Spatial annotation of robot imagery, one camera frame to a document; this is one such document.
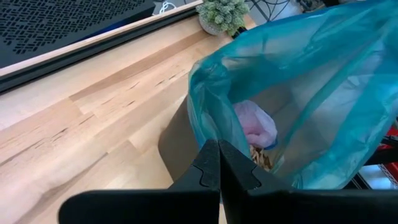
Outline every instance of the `pink plastic bag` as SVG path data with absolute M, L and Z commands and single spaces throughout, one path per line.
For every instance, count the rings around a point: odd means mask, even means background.
M 257 104 L 244 100 L 235 103 L 233 107 L 250 145 L 266 148 L 275 143 L 277 136 L 275 122 Z

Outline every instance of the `white cable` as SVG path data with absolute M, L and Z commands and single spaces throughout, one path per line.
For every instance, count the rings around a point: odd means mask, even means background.
M 158 15 L 161 14 L 161 13 L 163 13 L 163 12 L 165 12 L 166 9 L 167 9 L 169 6 L 172 6 L 173 9 L 176 8 L 175 4 L 173 4 L 173 3 L 171 3 L 171 2 L 168 2 L 168 1 L 166 0 L 166 1 L 164 1 L 164 2 L 162 3 L 162 7 L 160 8 Z

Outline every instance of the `teal plastic bag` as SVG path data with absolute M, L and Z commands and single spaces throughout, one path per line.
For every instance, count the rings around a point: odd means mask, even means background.
M 397 115 L 398 1 L 367 1 L 270 22 L 195 64 L 188 113 L 200 146 L 225 139 L 250 156 L 232 107 L 271 115 L 271 172 L 301 189 L 338 189 Z

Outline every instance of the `wooden countertop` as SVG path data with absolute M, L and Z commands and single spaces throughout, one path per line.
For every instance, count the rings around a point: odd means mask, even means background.
M 195 16 L 1 95 L 0 223 L 56 223 L 86 190 L 171 185 L 159 134 L 192 65 L 229 41 Z

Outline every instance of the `succulent plant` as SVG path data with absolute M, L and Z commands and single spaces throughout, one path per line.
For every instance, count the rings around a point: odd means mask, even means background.
M 244 0 L 204 0 L 197 6 L 202 19 L 234 35 L 239 27 L 244 26 L 243 15 L 249 12 Z

